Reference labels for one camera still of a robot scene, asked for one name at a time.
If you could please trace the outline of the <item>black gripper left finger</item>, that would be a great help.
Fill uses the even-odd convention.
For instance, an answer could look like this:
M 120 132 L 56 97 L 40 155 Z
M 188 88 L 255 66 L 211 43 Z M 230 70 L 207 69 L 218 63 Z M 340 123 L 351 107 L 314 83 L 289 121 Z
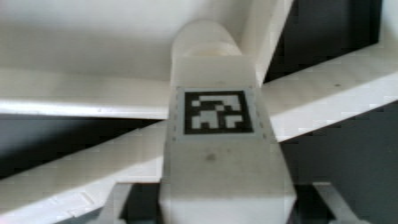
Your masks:
M 157 183 L 117 183 L 94 224 L 163 224 Z

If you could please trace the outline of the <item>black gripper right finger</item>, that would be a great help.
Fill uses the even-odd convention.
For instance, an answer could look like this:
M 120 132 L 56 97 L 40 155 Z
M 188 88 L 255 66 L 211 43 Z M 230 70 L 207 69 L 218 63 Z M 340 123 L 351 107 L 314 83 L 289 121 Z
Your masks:
M 296 184 L 296 202 L 287 224 L 371 224 L 346 203 L 330 182 Z

